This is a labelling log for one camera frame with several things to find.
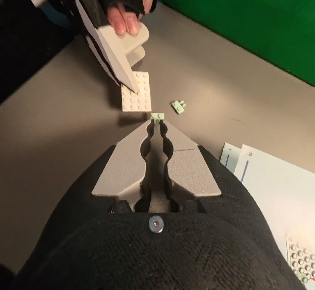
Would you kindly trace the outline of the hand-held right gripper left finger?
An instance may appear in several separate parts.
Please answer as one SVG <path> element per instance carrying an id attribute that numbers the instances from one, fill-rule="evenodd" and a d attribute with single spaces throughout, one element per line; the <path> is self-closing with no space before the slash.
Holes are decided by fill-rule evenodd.
<path id="1" fill-rule="evenodd" d="M 116 144 L 93 196 L 124 200 L 134 209 L 149 209 L 152 196 L 146 173 L 153 134 L 154 122 L 148 120 Z"/>

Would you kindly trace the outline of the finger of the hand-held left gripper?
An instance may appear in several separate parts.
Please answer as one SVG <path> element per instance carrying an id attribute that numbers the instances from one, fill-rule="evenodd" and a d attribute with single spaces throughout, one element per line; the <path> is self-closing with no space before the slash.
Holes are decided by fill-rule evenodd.
<path id="1" fill-rule="evenodd" d="M 117 42 L 110 38 L 110 35 L 85 35 L 86 42 L 92 53 L 104 69 L 104 71 L 112 78 L 112 80 L 121 86 L 120 76 L 122 74 L 122 65 L 116 57 L 115 47 Z"/>
<path id="2" fill-rule="evenodd" d="M 79 0 L 75 0 L 77 9 L 88 33 L 96 41 L 105 60 L 109 63 L 116 78 L 137 93 L 137 81 L 128 63 L 118 35 L 110 25 L 95 28 Z"/>

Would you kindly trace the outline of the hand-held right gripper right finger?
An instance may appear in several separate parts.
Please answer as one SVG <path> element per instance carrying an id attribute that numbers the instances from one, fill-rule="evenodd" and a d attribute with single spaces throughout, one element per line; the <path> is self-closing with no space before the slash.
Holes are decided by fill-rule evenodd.
<path id="1" fill-rule="evenodd" d="M 221 199 L 222 192 L 199 145 L 166 120 L 159 125 L 167 156 L 163 185 L 170 208 L 182 208 L 187 201 Z"/>

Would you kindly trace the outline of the white lego plate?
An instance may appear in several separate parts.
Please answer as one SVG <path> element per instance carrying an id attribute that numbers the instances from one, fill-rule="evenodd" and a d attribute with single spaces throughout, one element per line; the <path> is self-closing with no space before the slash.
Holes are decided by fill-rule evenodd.
<path id="1" fill-rule="evenodd" d="M 125 85 L 121 86 L 123 112 L 151 112 L 149 73 L 133 71 L 140 91 L 135 93 Z"/>

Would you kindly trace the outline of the green plastic bin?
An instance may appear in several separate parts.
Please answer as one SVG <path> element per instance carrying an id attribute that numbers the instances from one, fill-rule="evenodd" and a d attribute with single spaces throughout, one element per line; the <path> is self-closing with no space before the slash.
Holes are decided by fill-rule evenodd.
<path id="1" fill-rule="evenodd" d="M 161 0 L 314 86 L 315 0 Z"/>

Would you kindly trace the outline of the lego instruction booklet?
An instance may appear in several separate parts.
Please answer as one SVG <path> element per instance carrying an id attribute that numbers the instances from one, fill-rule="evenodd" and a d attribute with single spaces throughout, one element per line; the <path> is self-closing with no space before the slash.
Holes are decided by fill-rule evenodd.
<path id="1" fill-rule="evenodd" d="M 253 147 L 225 143 L 220 162 L 262 211 L 290 269 L 314 289 L 315 175 Z"/>

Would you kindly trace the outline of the person's left hand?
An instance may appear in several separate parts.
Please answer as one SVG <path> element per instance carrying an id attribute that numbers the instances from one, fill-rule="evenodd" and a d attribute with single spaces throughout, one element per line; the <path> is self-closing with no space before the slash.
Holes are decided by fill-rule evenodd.
<path id="1" fill-rule="evenodd" d="M 145 14 L 151 11 L 153 0 L 142 0 Z M 110 6 L 106 12 L 109 24 L 114 28 L 117 35 L 122 36 L 126 32 L 130 35 L 137 35 L 139 32 L 139 17 L 132 12 L 127 12 L 124 5 L 116 3 Z"/>

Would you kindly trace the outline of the person's black sweater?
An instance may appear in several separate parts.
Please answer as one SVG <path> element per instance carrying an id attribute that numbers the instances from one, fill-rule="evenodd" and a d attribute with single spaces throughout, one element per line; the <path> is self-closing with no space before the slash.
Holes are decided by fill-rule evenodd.
<path id="1" fill-rule="evenodd" d="M 29 0 L 1 0 L 0 101 L 3 103 L 74 38 Z"/>

